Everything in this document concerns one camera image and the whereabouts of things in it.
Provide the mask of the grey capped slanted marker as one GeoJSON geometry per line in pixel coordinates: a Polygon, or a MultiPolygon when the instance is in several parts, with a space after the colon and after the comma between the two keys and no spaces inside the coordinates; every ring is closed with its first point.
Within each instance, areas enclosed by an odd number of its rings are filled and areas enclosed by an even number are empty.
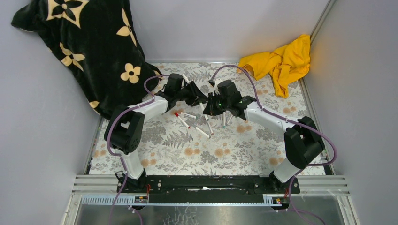
{"type": "Polygon", "coordinates": [[[225,125],[228,125],[228,124],[230,123],[230,121],[232,120],[233,117],[234,117],[233,115],[230,115],[230,116],[228,117],[228,119],[226,120],[225,125]]]}

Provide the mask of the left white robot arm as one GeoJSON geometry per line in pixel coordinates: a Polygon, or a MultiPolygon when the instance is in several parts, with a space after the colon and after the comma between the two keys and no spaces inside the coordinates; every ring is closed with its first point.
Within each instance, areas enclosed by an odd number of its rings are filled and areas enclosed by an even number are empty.
{"type": "Polygon", "coordinates": [[[145,170],[137,150],[144,123],[170,111],[179,101],[184,101],[189,106],[207,102],[207,96],[194,82],[186,81],[179,74],[166,77],[164,88],[152,94],[149,100],[136,105],[119,106],[114,111],[104,135],[108,152],[120,158],[123,173],[129,178],[127,185],[135,193],[143,191],[146,182],[142,177],[145,170]]]}

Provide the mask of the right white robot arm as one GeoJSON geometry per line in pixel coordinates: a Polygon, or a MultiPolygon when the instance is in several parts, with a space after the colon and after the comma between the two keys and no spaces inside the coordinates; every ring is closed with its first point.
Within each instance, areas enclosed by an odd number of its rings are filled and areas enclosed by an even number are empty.
{"type": "Polygon", "coordinates": [[[203,111],[210,116],[229,111],[235,117],[261,125],[284,140],[285,160],[270,174],[269,187],[275,193],[283,192],[288,180],[311,164],[325,149],[325,144],[313,120],[305,116],[289,119],[260,105],[258,99],[242,96],[231,80],[222,81],[208,94],[203,111]]]}

